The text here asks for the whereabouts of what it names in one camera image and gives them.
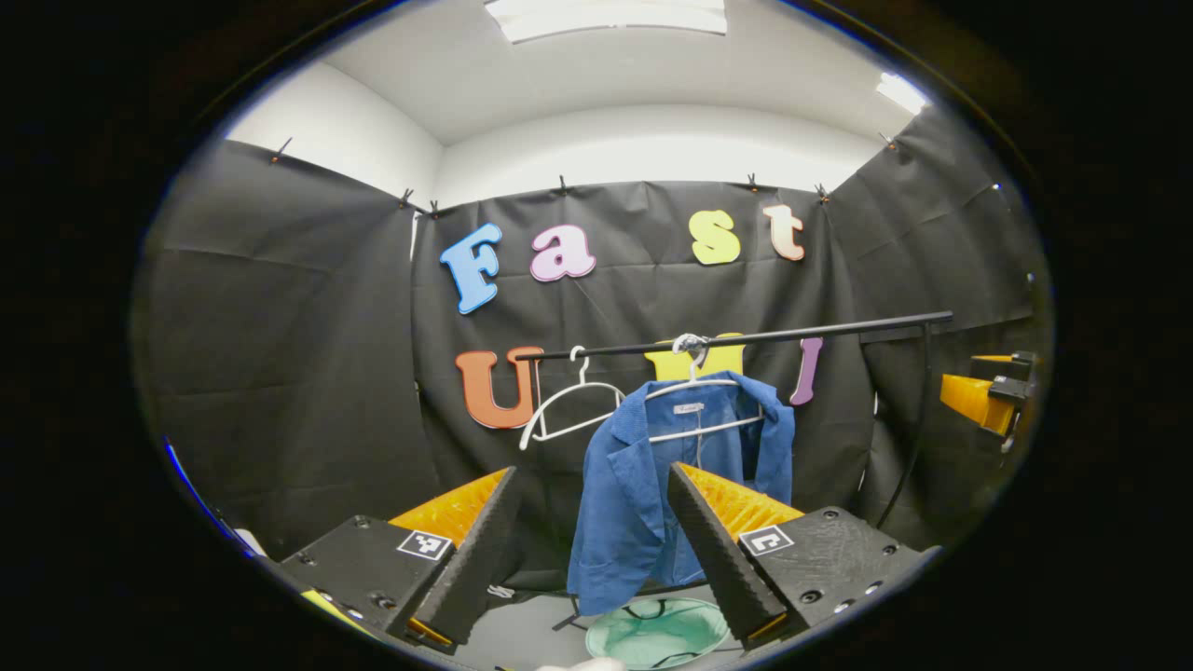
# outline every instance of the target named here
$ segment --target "jacket sleeve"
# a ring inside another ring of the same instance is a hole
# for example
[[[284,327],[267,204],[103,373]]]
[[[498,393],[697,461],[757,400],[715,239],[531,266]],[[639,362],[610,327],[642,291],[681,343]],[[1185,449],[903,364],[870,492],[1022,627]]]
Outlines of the jacket sleeve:
[[[580,615],[600,615],[629,603],[654,568],[662,504],[651,453],[624,445],[604,425],[588,444],[583,479],[568,591]]]

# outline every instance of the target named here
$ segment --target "jacket collar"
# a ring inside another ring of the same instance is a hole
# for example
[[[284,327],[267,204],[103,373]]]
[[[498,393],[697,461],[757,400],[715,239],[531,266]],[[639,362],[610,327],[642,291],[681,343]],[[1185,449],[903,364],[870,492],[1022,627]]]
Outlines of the jacket collar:
[[[723,370],[711,375],[703,375],[700,380],[734,380],[741,384],[742,392],[756,400],[762,406],[762,415],[767,423],[779,420],[779,411],[783,405],[779,402],[778,392],[766,382],[752,380],[744,375],[738,375],[731,370]],[[657,392],[665,387],[679,384],[679,380],[662,380],[647,382],[642,387],[622,401],[622,405],[610,418],[610,431],[613,437],[628,445],[649,437],[647,429],[647,394]]]

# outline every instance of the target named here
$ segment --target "letter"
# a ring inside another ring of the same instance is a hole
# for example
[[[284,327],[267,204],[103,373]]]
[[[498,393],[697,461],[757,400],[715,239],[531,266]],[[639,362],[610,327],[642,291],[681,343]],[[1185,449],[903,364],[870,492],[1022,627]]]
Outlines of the letter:
[[[552,240],[560,244],[548,247]],[[596,257],[588,253],[588,239],[577,226],[548,228],[530,246],[540,252],[530,261],[530,273],[539,282],[555,282],[564,275],[582,277],[596,267]]]
[[[787,205],[762,208],[762,214],[771,217],[771,245],[785,259],[798,261],[804,258],[804,248],[796,245],[796,232],[804,229],[804,222],[791,216]]]
[[[469,233],[463,240],[447,247],[439,256],[439,263],[447,264],[447,267],[451,269],[456,289],[459,290],[459,314],[468,314],[497,295],[497,287],[486,282],[481,277],[481,272],[489,277],[497,276],[497,254],[486,242],[497,242],[499,240],[501,240],[501,229],[489,222]],[[477,247],[476,256],[472,256],[472,247]]]
[[[799,380],[796,381],[796,392],[791,394],[791,405],[802,406],[812,400],[812,378],[816,377],[816,359],[820,358],[820,350],[823,346],[823,338],[804,338],[799,341],[803,357],[799,362]]]
[[[734,220],[725,210],[700,210],[687,221],[687,229],[696,238],[692,252],[704,265],[727,264],[742,252],[742,244],[729,232]]]
[[[722,333],[717,338],[729,338],[730,336],[741,336],[741,333]],[[662,343],[670,343],[670,340],[660,340],[660,344]],[[709,356],[704,359],[704,365],[696,369],[697,377],[721,373],[722,370],[731,370],[742,375],[742,351],[744,350],[746,345],[710,347]],[[680,352],[678,355],[672,352],[647,352],[642,356],[655,364],[655,380],[687,380],[688,369],[692,368],[692,355],[688,352]]]
[[[489,429],[518,429],[525,426],[534,414],[534,399],[530,388],[528,361],[514,361],[519,355],[543,353],[542,347],[514,347],[506,359],[518,371],[518,405],[512,408],[497,406],[493,400],[493,367],[497,355],[493,352],[464,352],[456,357],[456,368],[464,380],[464,405],[481,426]],[[538,373],[538,362],[534,362]]]

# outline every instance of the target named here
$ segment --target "white wall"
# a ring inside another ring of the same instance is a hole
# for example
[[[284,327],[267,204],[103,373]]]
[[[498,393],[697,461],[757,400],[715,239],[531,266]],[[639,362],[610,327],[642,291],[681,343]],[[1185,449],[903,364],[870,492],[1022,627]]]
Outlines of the white wall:
[[[747,181],[834,189],[883,147],[818,123],[737,107],[605,107],[511,125],[447,147],[440,208],[568,185],[638,180]]]
[[[278,149],[428,207],[443,146],[367,86],[322,62],[295,74],[236,122],[229,140]]]

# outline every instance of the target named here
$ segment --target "green mesh basket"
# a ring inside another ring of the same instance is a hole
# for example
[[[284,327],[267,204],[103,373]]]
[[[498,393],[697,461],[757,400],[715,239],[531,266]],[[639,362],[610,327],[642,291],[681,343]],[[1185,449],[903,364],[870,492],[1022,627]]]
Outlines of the green mesh basket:
[[[588,628],[588,654],[612,657],[630,671],[669,669],[712,652],[729,635],[716,605],[690,598],[633,602]]]

